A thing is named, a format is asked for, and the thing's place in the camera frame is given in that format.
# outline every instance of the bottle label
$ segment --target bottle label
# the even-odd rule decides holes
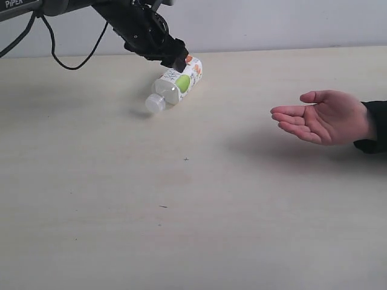
[[[161,77],[162,80],[173,83],[178,88],[179,102],[189,93],[193,86],[203,76],[203,66],[196,57],[187,56],[187,67],[182,73],[169,69]]]

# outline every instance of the bottle cap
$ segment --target bottle cap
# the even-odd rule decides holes
[[[165,110],[165,99],[158,94],[151,94],[145,101],[146,108],[153,114],[160,113]]]

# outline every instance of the robotic arm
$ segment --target robotic arm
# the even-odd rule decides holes
[[[0,22],[30,11],[57,16],[92,6],[123,38],[126,50],[183,72],[188,51],[182,40],[169,35],[157,13],[161,4],[171,6],[174,0],[0,0]]]

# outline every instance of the open palm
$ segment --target open palm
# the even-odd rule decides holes
[[[280,106],[271,110],[278,126],[298,138],[322,145],[375,139],[367,108],[352,95],[339,91],[312,91],[300,97],[307,106]]]

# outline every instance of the table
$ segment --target table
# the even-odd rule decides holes
[[[198,57],[155,116],[158,63],[1,60],[0,289],[386,289],[386,158],[269,111],[313,89],[383,100],[387,47]]]

